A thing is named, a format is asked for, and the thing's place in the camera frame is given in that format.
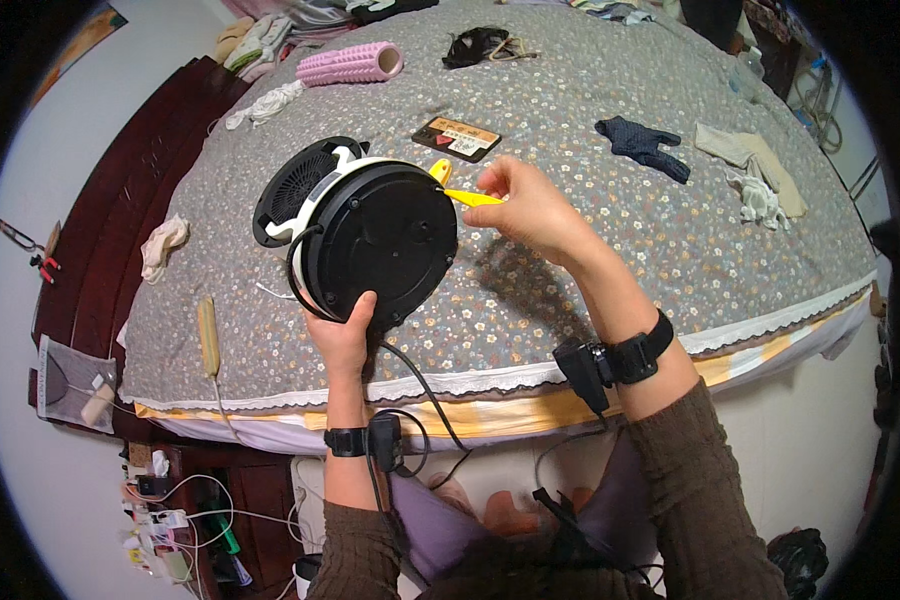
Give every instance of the gray floral bedspread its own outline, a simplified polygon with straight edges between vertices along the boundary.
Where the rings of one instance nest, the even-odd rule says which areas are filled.
[[[447,34],[483,25],[522,37],[539,57],[444,70]],[[760,102],[741,101],[727,83],[733,57],[665,15],[625,27],[571,7],[450,0],[351,31],[324,49],[380,41],[396,43],[406,57],[391,81],[307,89],[262,126],[214,129],[168,210],[191,222],[190,239],[170,256],[164,279],[141,286],[134,300],[125,397],[168,408],[213,405],[196,310],[207,294],[216,302],[225,402],[323,389],[324,364],[302,309],[255,286],[290,293],[283,261],[254,243],[254,206],[284,162],[329,136],[368,140],[373,155],[428,168],[445,154],[410,137],[436,115],[501,134],[488,161],[506,153],[543,169],[680,334],[706,334],[811,301],[874,269],[847,193],[783,102],[767,88]],[[291,82],[296,64],[315,52],[296,49],[235,110]],[[593,125],[618,114],[683,138],[670,152],[692,169],[686,185],[611,154]],[[725,181],[729,167],[693,147],[697,121],[762,135],[809,213],[789,232],[741,223],[740,195]],[[453,159],[451,185],[472,189],[483,167]],[[389,333],[424,373],[544,363],[566,336],[591,335],[586,306],[565,271],[489,230],[460,222],[458,237],[456,263],[440,287]],[[377,361],[377,380],[409,375],[389,355]]]

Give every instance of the wooden headboard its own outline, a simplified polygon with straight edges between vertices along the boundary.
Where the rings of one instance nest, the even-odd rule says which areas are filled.
[[[115,342],[143,281],[140,247],[163,223],[174,190],[204,149],[210,129],[250,87],[209,56],[180,67],[153,92],[114,138],[76,197],[53,257],[62,266],[37,299],[33,341],[40,335],[100,358]],[[36,372],[29,403],[36,406]],[[120,438],[176,438],[149,421],[115,411]]]

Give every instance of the white lace edge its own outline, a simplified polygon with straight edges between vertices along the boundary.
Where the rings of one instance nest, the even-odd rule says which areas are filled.
[[[844,285],[832,292],[788,306],[762,317],[714,327],[699,333],[679,337],[688,354],[715,351],[729,344],[748,340],[755,336],[791,326],[832,306],[869,286],[876,277],[876,270],[862,279]],[[534,388],[544,383],[563,383],[564,374],[554,361],[534,365],[507,366],[487,370],[465,372],[423,373],[431,389],[436,394],[453,396],[475,396],[490,390],[510,391],[517,388]],[[415,377],[403,377],[393,381],[375,381],[366,386],[366,397],[370,402],[402,401],[401,404],[423,402],[423,387]],[[136,402],[155,410],[203,409],[217,410],[215,400],[179,400],[156,402],[151,398],[121,393],[125,402]],[[223,405],[228,410],[266,410],[282,407],[320,406],[327,400],[327,390],[285,391],[276,395],[255,398],[225,398]]]

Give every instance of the wrist strap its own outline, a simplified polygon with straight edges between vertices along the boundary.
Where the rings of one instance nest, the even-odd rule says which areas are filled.
[[[365,456],[367,454],[367,446],[364,444],[366,431],[367,427],[327,429],[323,432],[323,442],[334,456],[342,458]]]
[[[657,372],[657,359],[674,340],[674,326],[660,308],[656,312],[656,325],[649,333],[638,333],[624,342],[605,346],[602,353],[606,366],[609,367],[607,380],[631,384],[643,381]]]

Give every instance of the yellow striped sheet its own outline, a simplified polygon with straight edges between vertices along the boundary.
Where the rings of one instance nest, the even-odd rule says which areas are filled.
[[[787,333],[762,345],[740,350],[725,356],[694,360],[694,366],[708,386],[723,383],[759,365],[779,356],[795,342],[804,339],[824,323],[844,314],[860,303],[865,302],[863,295],[850,305],[822,318],[808,323],[806,326]],[[616,393],[607,395],[610,408],[604,413],[607,416],[621,412]],[[582,402],[572,390],[554,391],[539,396],[522,397],[511,400],[468,400],[461,402],[442,402],[441,407],[447,419],[453,424],[456,435],[460,438],[489,438],[497,436],[519,436],[550,431],[567,426],[593,421],[593,413],[587,404]],[[137,417],[142,419],[198,419],[220,421],[218,413],[208,410],[170,409],[155,410],[142,404],[135,404]],[[430,402],[408,404],[400,407],[409,414],[420,419],[427,429],[427,434],[434,438],[449,438],[444,423]],[[312,431],[321,431],[326,427],[326,413],[323,408],[285,407],[279,414],[248,416],[230,414],[231,421],[272,421],[288,425],[301,426]],[[405,433],[417,435],[416,426],[403,422]]]

